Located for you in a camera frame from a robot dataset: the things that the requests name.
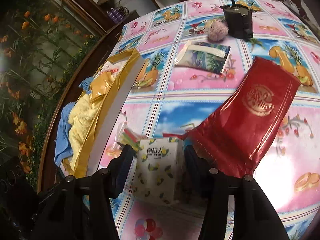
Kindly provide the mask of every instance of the table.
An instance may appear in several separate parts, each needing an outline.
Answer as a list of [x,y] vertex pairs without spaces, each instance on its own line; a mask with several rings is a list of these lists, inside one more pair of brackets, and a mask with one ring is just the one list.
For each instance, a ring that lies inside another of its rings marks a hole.
[[[231,4],[230,0],[186,1],[124,26],[111,55],[136,48],[149,59],[149,66],[145,82],[136,83],[128,95],[106,140],[106,149],[114,143],[125,116],[134,132],[148,138],[162,137],[163,132],[182,134],[197,126],[235,91],[254,56],[273,60],[284,68],[293,66],[295,75],[307,71],[310,82],[299,87],[275,141],[254,172],[290,239],[299,239],[320,206],[320,43],[279,1],[235,1],[257,11],[252,14],[254,38],[243,41],[228,36],[221,42],[231,46],[223,75],[175,68],[174,59],[187,40],[206,41],[212,20],[223,18],[219,6]],[[272,53],[274,46],[281,52]],[[108,166],[111,158],[104,153],[99,167]],[[188,200],[172,208],[143,203],[131,196],[134,170],[133,163],[124,192],[111,202],[120,239],[197,239],[205,202],[190,194]],[[311,174],[314,183],[299,187],[299,180]],[[226,239],[232,238],[233,229],[232,201],[229,204]],[[136,224],[147,228],[143,237],[136,236]]]

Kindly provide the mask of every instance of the pom-pom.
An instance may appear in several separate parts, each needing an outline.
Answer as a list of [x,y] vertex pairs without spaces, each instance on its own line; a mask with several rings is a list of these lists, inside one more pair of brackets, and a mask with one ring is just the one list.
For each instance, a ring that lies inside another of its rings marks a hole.
[[228,34],[228,27],[220,20],[212,22],[208,37],[211,41],[221,41]]

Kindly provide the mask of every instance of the lemon print packaging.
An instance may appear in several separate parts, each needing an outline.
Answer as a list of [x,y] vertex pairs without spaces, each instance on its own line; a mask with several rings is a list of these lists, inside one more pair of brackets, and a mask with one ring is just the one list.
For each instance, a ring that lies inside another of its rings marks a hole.
[[133,195],[156,205],[177,203],[184,168],[183,141],[177,137],[142,139],[140,148]]

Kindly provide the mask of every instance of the red balloon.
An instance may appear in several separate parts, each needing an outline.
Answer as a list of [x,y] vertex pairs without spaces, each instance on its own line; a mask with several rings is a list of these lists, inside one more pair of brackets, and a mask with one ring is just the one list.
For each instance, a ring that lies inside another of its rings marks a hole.
[[152,232],[156,228],[156,222],[152,218],[146,219],[147,222],[147,232]]
[[145,228],[143,225],[137,225],[134,229],[134,233],[136,234],[136,236],[143,236],[144,232],[145,232]]
[[157,239],[160,238],[163,235],[163,231],[160,227],[156,227],[155,230],[151,233],[151,235]]

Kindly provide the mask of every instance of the wedding ring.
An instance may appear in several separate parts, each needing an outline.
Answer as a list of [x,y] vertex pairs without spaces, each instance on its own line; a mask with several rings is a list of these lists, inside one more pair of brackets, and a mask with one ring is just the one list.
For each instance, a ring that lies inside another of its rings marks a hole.
[[308,187],[316,187],[319,184],[320,175],[318,173],[312,173],[310,175],[310,181]]
[[294,184],[294,190],[295,191],[304,190],[306,187],[308,187],[310,179],[311,179],[311,172],[307,172],[307,173],[303,174],[302,176],[300,176],[297,179],[296,183]]

